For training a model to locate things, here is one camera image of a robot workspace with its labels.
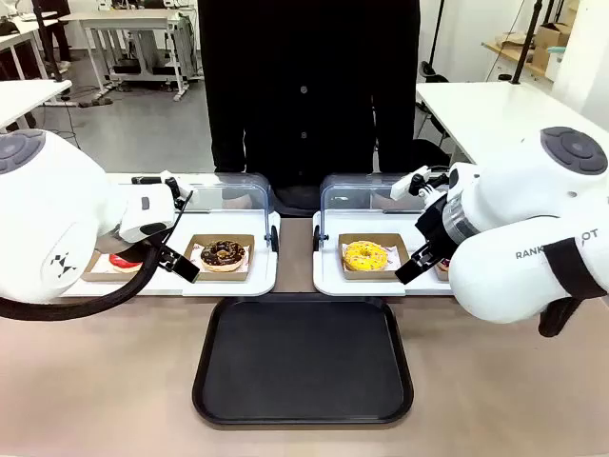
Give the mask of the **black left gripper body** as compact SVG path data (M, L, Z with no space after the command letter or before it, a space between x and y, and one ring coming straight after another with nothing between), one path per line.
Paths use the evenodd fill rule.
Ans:
M165 239L163 230L131 243L122 239L113 230L97 239L97 250L101 253L116 254L125 260L146 260L150 255L159 259L161 245Z

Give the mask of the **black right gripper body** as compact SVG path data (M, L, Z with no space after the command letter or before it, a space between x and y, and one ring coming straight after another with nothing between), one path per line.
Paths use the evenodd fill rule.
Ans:
M415 223L415 227L425 239L428 251L455 251L458 244L449 236L442 221L447 196L444 195L431 204Z

